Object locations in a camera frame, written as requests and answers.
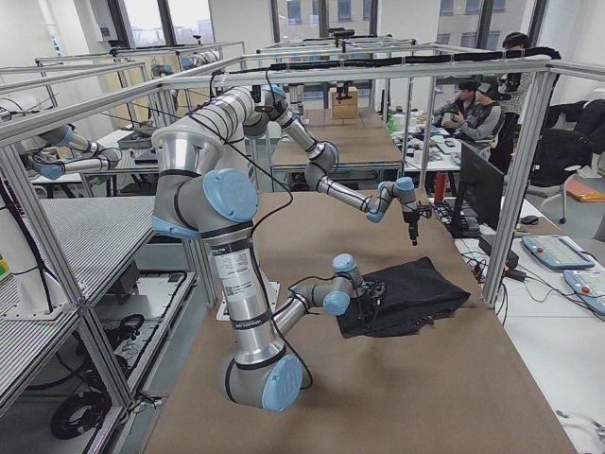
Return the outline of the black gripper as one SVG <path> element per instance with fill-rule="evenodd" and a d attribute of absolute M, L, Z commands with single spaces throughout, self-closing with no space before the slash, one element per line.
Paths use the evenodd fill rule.
<path fill-rule="evenodd" d="M 418 245 L 418 235 L 419 235 L 418 224 L 419 224 L 419 220 L 420 220 L 420 214 L 415 210 L 403 211 L 402 214 L 403 214 L 404 222 L 408 226 L 408 234 L 409 234 L 411 243 L 413 246 L 417 246 Z"/>
<path fill-rule="evenodd" d="M 363 317 L 376 317 L 384 305 L 386 284 L 384 281 L 367 281 L 362 286 L 360 310 Z"/>

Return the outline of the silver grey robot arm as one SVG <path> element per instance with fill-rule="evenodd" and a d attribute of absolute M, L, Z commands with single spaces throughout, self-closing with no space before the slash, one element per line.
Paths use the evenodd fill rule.
<path fill-rule="evenodd" d="M 400 177 L 396 181 L 381 182 L 378 185 L 378 195 L 375 197 L 363 196 L 334 181 L 331 173 L 339 163 L 336 145 L 316 139 L 300 117 L 290 109 L 285 95 L 277 87 L 270 84 L 254 85 L 251 95 L 255 107 L 253 115 L 244 123 L 246 134 L 251 134 L 254 126 L 265 126 L 269 122 L 277 123 L 306 153 L 308 163 L 304 169 L 304 177 L 310 188 L 365 213 L 367 219 L 374 223 L 383 219 L 393 201 L 398 201 L 404 222 L 408 225 L 410 240 L 413 245 L 418 244 L 421 209 L 417 203 L 415 186 L 411 178 Z"/>
<path fill-rule="evenodd" d="M 333 261 L 326 283 L 298 286 L 273 311 L 254 257 L 253 219 L 258 194 L 249 176 L 217 164 L 235 141 L 278 123 L 313 160 L 330 159 L 335 149 L 317 141 L 274 85 L 233 87 L 201 108 L 156 130 L 160 176 L 152 229 L 165 236 L 199 239 L 211 249 L 235 334 L 235 345 L 220 366 L 220 390 L 236 404 L 283 411 L 303 387 L 303 362 L 285 340 L 310 308 L 340 316 L 367 296 L 354 258 Z"/>

